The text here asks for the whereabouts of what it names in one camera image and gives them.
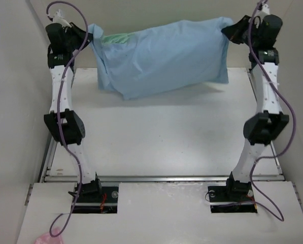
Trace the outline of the light blue pillowcase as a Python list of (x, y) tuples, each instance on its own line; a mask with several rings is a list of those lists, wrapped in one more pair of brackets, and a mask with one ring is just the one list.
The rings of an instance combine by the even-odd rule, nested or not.
[(114, 35), (91, 24), (98, 88), (129, 100), (203, 82), (227, 84), (229, 41), (222, 29), (232, 24), (227, 17), (181, 20)]

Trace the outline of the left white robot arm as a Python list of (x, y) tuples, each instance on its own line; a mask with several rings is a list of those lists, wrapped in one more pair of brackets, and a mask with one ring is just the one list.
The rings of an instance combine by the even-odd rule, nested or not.
[(45, 28), (50, 45), (48, 67), (52, 76), (52, 103), (44, 122), (55, 141), (69, 153), (77, 172), (78, 184), (72, 195), (87, 197), (95, 202), (101, 199), (103, 190), (96, 171), (91, 167), (83, 150), (85, 126), (73, 110), (72, 82), (74, 56), (92, 41), (92, 34), (74, 23), (52, 23)]

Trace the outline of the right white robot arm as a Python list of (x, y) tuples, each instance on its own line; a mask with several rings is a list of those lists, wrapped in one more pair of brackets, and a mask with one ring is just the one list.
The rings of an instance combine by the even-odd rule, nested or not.
[(226, 201), (240, 201), (252, 190), (250, 175), (255, 161), (289, 123), (289, 116), (282, 112), (275, 92), (278, 88), (279, 53), (274, 44), (283, 22), (271, 14), (256, 18), (259, 24), (245, 15), (236, 24), (222, 30), (231, 42), (246, 44), (250, 48), (249, 60), (257, 102), (255, 115), (244, 124), (244, 148), (226, 185), (209, 187), (217, 197), (224, 197)]

